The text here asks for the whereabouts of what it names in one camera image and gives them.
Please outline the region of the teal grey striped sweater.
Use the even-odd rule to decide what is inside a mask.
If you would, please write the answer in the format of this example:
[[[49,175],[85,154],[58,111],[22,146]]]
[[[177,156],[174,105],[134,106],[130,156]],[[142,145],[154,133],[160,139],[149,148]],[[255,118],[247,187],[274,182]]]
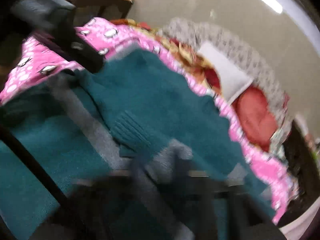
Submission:
[[[1,217],[32,234],[81,180],[131,172],[114,239],[193,239],[175,207],[175,173],[239,185],[272,220],[270,188],[229,137],[211,96],[173,92],[156,55],[136,49],[96,74],[65,70],[1,107]]]

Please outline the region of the dark wooden side table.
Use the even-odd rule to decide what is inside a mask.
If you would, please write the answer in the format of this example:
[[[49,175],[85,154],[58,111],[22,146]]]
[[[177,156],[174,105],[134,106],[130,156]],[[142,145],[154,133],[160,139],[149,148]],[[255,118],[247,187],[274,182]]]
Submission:
[[[76,9],[70,17],[75,27],[83,26],[94,17],[104,18],[105,11],[116,8],[121,14],[120,18],[126,18],[133,2],[129,0],[66,0],[72,3]]]

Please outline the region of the pink penguin blanket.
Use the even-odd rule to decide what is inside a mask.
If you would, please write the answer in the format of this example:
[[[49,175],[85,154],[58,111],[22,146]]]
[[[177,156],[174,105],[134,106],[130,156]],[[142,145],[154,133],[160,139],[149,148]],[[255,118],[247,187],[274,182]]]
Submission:
[[[137,42],[141,48],[156,55],[153,61],[162,64],[161,74],[169,74],[166,80],[173,92],[180,92],[182,95],[191,93],[197,99],[211,96],[214,110],[221,118],[229,120],[230,140],[241,146],[242,154],[255,176],[269,186],[272,196],[271,207],[274,210],[272,220],[274,223],[280,221],[289,202],[297,196],[294,189],[297,183],[289,175],[287,167],[277,158],[249,142],[233,106],[221,94],[197,84],[167,49],[131,26],[115,25],[103,18],[95,17],[75,30],[94,48],[100,49],[107,59]],[[75,61],[64,60],[40,44],[35,37],[29,36],[22,45],[21,61],[10,72],[1,91],[1,104],[9,102],[24,90],[42,83],[48,77],[65,69],[84,71],[84,68]]]

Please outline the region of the red heart cushion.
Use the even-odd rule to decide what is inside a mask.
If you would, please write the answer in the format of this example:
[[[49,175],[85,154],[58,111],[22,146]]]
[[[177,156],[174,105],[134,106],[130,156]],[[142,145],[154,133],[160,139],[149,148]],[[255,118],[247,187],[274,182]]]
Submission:
[[[274,115],[269,111],[263,91],[249,86],[233,103],[240,125],[249,142],[268,152],[271,137],[278,129]]]

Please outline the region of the dark carved wooden cabinet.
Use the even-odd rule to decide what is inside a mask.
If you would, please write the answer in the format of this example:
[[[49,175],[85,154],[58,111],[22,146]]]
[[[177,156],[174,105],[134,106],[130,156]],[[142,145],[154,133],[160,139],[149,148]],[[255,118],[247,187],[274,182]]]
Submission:
[[[298,179],[298,197],[289,202],[287,210],[278,222],[286,226],[300,217],[319,197],[319,172],[310,149],[295,122],[283,143],[289,172]]]

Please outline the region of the white square pillow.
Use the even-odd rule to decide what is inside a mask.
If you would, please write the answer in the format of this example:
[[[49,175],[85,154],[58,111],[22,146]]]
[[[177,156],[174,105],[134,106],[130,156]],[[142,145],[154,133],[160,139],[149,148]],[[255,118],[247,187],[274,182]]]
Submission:
[[[230,105],[253,83],[250,76],[210,42],[204,42],[198,53],[214,66],[220,79],[221,94]]]

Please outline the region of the red yellow patterned blanket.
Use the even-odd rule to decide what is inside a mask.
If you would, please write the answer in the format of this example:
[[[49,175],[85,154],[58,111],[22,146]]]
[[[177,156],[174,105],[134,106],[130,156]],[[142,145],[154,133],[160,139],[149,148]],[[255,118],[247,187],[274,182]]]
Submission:
[[[157,29],[153,29],[145,22],[136,22],[132,19],[112,20],[115,25],[128,25],[141,33],[153,38],[167,49],[172,56],[182,65],[182,68],[190,74],[197,84],[221,93],[220,77],[214,66],[203,56],[196,53],[190,45],[171,37],[159,35]]]

